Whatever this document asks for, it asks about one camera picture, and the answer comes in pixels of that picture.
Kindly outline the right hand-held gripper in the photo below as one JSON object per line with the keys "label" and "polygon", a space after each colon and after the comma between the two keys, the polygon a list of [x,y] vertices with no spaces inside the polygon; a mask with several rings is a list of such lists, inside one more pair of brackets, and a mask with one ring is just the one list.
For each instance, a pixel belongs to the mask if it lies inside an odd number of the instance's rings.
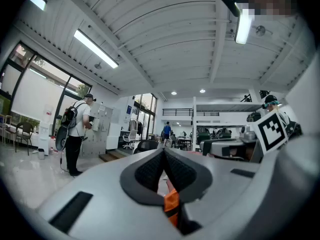
{"label": "right hand-held gripper", "polygon": [[240,130],[239,139],[203,140],[199,146],[203,156],[261,163],[266,155],[279,149],[287,141],[288,134],[282,116],[273,111],[244,125]]}

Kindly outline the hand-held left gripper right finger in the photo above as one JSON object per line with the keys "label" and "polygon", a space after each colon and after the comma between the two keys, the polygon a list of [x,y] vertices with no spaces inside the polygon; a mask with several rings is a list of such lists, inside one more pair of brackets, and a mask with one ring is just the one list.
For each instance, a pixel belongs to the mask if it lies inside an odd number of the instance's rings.
{"label": "hand-held left gripper right finger", "polygon": [[240,234],[258,207],[245,193],[259,165],[166,148],[166,173],[178,192],[181,229],[164,222],[164,234]]}

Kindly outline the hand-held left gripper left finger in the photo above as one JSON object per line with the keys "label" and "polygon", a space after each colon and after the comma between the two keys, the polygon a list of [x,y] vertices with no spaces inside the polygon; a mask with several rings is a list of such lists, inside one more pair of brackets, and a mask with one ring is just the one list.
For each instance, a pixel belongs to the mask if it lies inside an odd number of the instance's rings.
{"label": "hand-held left gripper left finger", "polygon": [[[151,154],[146,151],[96,165],[55,192],[37,210],[42,235],[50,240],[183,239],[163,208],[135,202],[120,185],[122,171]],[[63,232],[52,220],[80,192],[91,198],[68,231]]]}

